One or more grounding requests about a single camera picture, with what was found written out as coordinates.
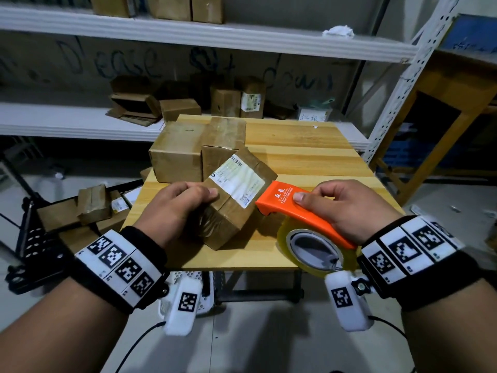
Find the floor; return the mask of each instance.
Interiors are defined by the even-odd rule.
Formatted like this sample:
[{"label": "floor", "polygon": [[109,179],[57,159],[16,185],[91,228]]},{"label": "floor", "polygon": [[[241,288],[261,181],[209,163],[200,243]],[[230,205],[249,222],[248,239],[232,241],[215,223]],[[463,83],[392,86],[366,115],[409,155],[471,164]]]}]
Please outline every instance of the floor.
[{"label": "floor", "polygon": [[[137,179],[127,176],[82,175],[77,170],[63,181],[49,175],[26,175],[33,188],[46,200],[74,196],[79,188]],[[20,223],[23,193],[9,180],[0,182],[0,212]],[[495,209],[497,188],[486,186],[424,185],[413,198],[423,211],[438,217],[457,237],[475,246],[483,264],[492,266],[494,257],[483,239],[494,220],[483,213]],[[450,207],[457,207],[456,213]],[[17,229],[0,219],[0,235],[15,246]],[[0,260],[0,275],[7,265]],[[263,288],[291,285],[290,273],[249,272],[237,288]],[[376,323],[370,330],[345,333],[328,301],[325,286],[318,278],[304,275],[305,299],[298,305],[285,302],[229,303],[215,316],[198,318],[192,333],[185,338],[166,337],[154,330],[136,347],[123,366],[124,373],[145,372],[302,372],[399,373],[413,368],[407,342],[388,326]],[[0,281],[0,330],[41,298],[40,291],[11,294]],[[400,308],[395,300],[367,297],[374,315],[401,327]],[[160,321],[157,304],[137,310],[112,352],[103,372],[114,372],[134,341]]]}]

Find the wooden chair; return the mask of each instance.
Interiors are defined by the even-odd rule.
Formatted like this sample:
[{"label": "wooden chair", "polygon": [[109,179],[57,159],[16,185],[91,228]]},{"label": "wooden chair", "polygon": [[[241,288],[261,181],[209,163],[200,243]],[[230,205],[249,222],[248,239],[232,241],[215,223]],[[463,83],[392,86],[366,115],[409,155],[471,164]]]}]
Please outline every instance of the wooden chair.
[{"label": "wooden chair", "polygon": [[[432,96],[460,110],[461,113],[424,162],[418,168],[411,169],[413,176],[410,180],[402,182],[395,174],[395,168],[389,167],[383,161],[383,156],[414,105],[419,92]],[[488,110],[488,105],[496,94],[496,65],[442,51],[432,55],[369,165],[373,172],[380,167],[390,178],[398,190],[395,200],[401,206],[406,204],[419,186],[433,173],[438,163],[471,123],[482,112]]]}]

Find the tape dispenser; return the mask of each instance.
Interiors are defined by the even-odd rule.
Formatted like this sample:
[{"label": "tape dispenser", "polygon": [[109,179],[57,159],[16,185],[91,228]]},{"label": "tape dispenser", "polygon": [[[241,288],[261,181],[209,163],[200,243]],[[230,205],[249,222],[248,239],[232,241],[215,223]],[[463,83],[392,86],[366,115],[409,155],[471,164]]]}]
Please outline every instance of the tape dispenser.
[{"label": "tape dispenser", "polygon": [[357,246],[342,237],[326,220],[293,201],[296,192],[309,192],[273,181],[255,202],[265,216],[278,212],[286,219],[278,230],[277,247],[302,270],[325,280],[330,300],[345,331],[373,325],[364,294],[374,288],[363,274],[356,275]]}]

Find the blue crate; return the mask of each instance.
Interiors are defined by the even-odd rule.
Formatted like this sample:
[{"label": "blue crate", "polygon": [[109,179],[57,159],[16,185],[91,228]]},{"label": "blue crate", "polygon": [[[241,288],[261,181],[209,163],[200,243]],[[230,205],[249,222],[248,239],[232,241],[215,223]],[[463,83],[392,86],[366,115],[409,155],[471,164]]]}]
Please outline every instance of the blue crate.
[{"label": "blue crate", "polygon": [[[435,145],[436,143],[424,143],[417,140],[393,141],[383,156],[383,161],[394,168],[417,168],[428,157]],[[438,166],[442,168],[454,167],[456,158],[463,151],[463,146],[454,145]]]}]

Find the white shelf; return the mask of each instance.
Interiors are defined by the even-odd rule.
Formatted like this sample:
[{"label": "white shelf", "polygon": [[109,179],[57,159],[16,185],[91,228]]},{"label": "white shelf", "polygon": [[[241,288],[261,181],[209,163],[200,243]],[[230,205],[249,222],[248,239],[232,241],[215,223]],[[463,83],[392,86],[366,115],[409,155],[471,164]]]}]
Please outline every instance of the white shelf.
[{"label": "white shelf", "polygon": [[[163,121],[142,127],[106,116],[109,107],[85,105],[107,101],[98,94],[4,89],[0,91],[0,135],[155,141]],[[337,125],[356,150],[364,151],[368,140],[352,123]]]},{"label": "white shelf", "polygon": [[379,37],[347,39],[322,37],[320,31],[106,17],[85,9],[8,2],[0,3],[0,29],[394,63],[412,62],[419,50]]}]

